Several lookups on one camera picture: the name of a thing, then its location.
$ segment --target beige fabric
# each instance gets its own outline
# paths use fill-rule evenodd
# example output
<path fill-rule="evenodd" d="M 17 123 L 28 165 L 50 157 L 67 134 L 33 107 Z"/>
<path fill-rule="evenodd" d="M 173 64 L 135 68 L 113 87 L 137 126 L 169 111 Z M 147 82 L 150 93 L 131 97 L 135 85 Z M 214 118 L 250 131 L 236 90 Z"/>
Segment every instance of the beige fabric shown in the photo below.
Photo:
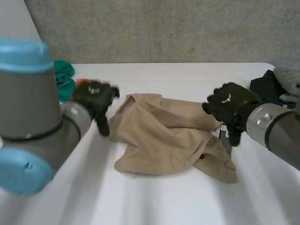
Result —
<path fill-rule="evenodd" d="M 232 160 L 219 139 L 209 133 L 220 124 L 203 111 L 201 103 L 159 94 L 127 95 L 109 122 L 111 140 L 128 144 L 115 169 L 166 174 L 194 166 L 209 176 L 236 182 Z"/>

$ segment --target teal fabric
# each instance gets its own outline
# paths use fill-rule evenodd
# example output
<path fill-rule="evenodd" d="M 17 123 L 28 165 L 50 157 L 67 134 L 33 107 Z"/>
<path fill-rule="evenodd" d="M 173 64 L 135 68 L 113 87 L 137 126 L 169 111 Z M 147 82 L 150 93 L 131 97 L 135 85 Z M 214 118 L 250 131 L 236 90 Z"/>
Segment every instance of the teal fabric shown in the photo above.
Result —
<path fill-rule="evenodd" d="M 56 60 L 54 62 L 56 75 L 56 86 L 61 102 L 66 102 L 76 88 L 76 83 L 72 79 L 75 71 L 69 62 Z"/>

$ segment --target gray cloth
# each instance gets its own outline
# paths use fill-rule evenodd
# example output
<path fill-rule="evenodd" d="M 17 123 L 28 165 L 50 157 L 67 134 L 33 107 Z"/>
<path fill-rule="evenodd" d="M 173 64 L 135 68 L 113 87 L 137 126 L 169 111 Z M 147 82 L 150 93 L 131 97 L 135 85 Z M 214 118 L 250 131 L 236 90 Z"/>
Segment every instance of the gray cloth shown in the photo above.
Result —
<path fill-rule="evenodd" d="M 297 98 L 297 96 L 291 95 L 290 93 L 287 92 L 287 93 L 279 96 L 279 99 L 281 101 L 284 101 L 284 102 L 294 102 L 294 103 L 297 103 L 297 99 L 298 98 Z"/>
<path fill-rule="evenodd" d="M 284 89 L 292 95 L 298 95 L 300 71 L 278 67 L 274 69 L 273 73 Z"/>

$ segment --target white table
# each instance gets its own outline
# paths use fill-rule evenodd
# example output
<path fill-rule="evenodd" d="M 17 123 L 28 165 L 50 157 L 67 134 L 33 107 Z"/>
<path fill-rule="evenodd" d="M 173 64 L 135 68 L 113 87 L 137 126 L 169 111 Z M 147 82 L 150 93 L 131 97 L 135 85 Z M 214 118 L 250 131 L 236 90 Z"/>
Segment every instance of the white table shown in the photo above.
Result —
<path fill-rule="evenodd" d="M 265 63 L 81 64 L 75 78 L 97 78 L 126 94 L 160 93 L 204 101 L 232 81 L 248 86 Z M 165 176 L 119 173 L 124 144 L 101 138 L 95 124 L 55 179 L 33 197 L 0 193 L 0 225 L 298 225 L 300 172 L 243 134 L 232 159 L 239 181 L 226 184 L 195 168 Z"/>

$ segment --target black glove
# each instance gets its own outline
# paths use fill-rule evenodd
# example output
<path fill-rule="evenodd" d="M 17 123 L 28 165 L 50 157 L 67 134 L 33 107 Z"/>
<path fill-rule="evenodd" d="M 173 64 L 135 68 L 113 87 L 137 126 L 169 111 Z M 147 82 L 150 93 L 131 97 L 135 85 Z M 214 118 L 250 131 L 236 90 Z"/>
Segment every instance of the black glove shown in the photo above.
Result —
<path fill-rule="evenodd" d="M 212 114 L 218 121 L 226 122 L 229 143 L 232 146 L 239 145 L 240 135 L 246 130 L 248 117 L 244 115 L 250 112 L 249 109 L 261 105 L 260 98 L 242 86 L 228 83 L 220 89 L 215 89 L 214 94 L 207 97 L 207 101 L 208 103 L 202 105 L 203 110 Z"/>
<path fill-rule="evenodd" d="M 120 97 L 117 87 L 111 87 L 109 83 L 92 81 L 80 83 L 69 100 L 83 105 L 89 111 L 91 119 L 96 120 L 99 132 L 103 136 L 108 136 L 109 127 L 105 114 L 115 97 Z"/>

